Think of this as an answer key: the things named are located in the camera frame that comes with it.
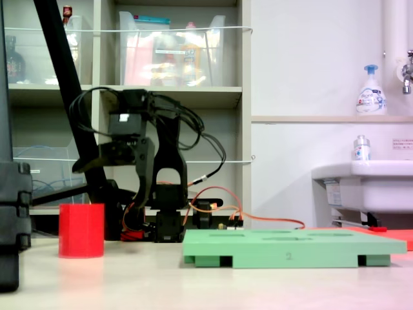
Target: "cable bundle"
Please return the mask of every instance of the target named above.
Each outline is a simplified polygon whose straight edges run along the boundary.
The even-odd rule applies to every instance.
[[[75,122],[77,127],[83,131],[86,132],[91,132],[94,134],[100,134],[103,136],[111,137],[111,138],[116,138],[117,135],[111,134],[111,133],[106,133],[106,132],[100,132],[96,129],[93,129],[92,126],[90,125],[90,120],[87,115],[84,115],[81,110],[81,102],[83,98],[93,92],[94,90],[104,90],[112,93],[114,96],[116,96],[118,102],[121,102],[121,95],[120,92],[109,88],[109,87],[94,87],[86,92],[80,94],[78,97],[73,100],[73,102],[69,106],[69,116],[70,118]],[[159,102],[166,101],[167,103],[156,103],[153,102],[153,113],[148,115],[148,121],[153,124],[153,126],[156,127],[157,124],[162,125],[163,127],[163,133],[166,136],[166,138],[169,140],[169,142],[175,144],[178,142],[179,149],[180,150],[190,150],[193,149],[203,138],[205,141],[207,141],[211,146],[214,148],[214,150],[217,152],[219,157],[221,158],[221,163],[219,164],[218,168],[213,170],[212,172],[205,174],[201,176],[200,178],[195,179],[194,181],[190,182],[188,186],[195,185],[198,183],[201,183],[214,174],[216,174],[219,170],[221,170],[221,167],[224,165],[224,162],[227,160],[227,154],[225,152],[224,147],[222,144],[219,142],[217,138],[215,138],[211,134],[207,134],[205,132],[205,125],[203,123],[203,120],[192,110],[189,108],[186,108],[180,104],[180,102],[173,100],[172,98],[166,97],[164,95],[153,95],[154,98],[159,98]],[[193,144],[191,145],[186,145],[179,140],[176,141],[176,137],[171,133],[170,129],[167,127],[163,119],[160,117],[166,112],[169,113],[174,113],[176,116],[179,118],[180,121],[183,123],[187,124],[189,128],[191,128],[195,133],[196,133],[196,140]]]

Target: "shelf board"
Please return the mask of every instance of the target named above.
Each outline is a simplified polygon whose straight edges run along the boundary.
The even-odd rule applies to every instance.
[[[91,85],[81,85],[82,90],[92,88]],[[12,107],[63,108],[59,85],[46,84],[9,84],[9,95]]]
[[[413,116],[252,116],[252,123],[413,123]]]
[[[237,0],[115,0],[119,5],[236,6]]]
[[[242,87],[153,87],[153,86],[119,86],[106,85],[121,91],[127,89],[145,89],[180,101],[190,109],[234,109],[238,106],[242,95]],[[109,102],[114,102],[114,96],[103,93]]]
[[[150,210],[146,208],[145,214],[147,216],[156,216],[157,210]],[[29,211],[30,215],[59,215],[59,207],[54,207],[54,206],[37,206],[30,208]],[[217,211],[213,212],[213,216],[230,216],[232,213],[234,213],[234,210],[222,210],[222,211]],[[185,216],[186,210],[181,210],[181,215]],[[192,216],[192,210],[189,211],[189,216]]]

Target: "white sink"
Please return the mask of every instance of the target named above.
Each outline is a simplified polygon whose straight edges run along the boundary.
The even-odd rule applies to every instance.
[[[328,203],[337,209],[361,212],[413,213],[413,161],[351,161],[318,167],[314,180],[323,180]]]

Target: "pump bottle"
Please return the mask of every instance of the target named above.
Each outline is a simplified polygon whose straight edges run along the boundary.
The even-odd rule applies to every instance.
[[[368,65],[364,67],[367,71],[368,79],[361,89],[356,105],[357,115],[386,115],[387,101],[383,89],[379,86],[374,72],[379,67]]]

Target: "faucet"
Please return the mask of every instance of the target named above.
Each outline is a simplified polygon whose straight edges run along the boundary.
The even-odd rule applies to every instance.
[[[403,74],[403,93],[408,95],[412,92],[412,87],[410,86],[410,80],[412,79],[413,74],[413,50],[407,51],[408,58],[410,59],[410,63],[403,66],[402,74]]]

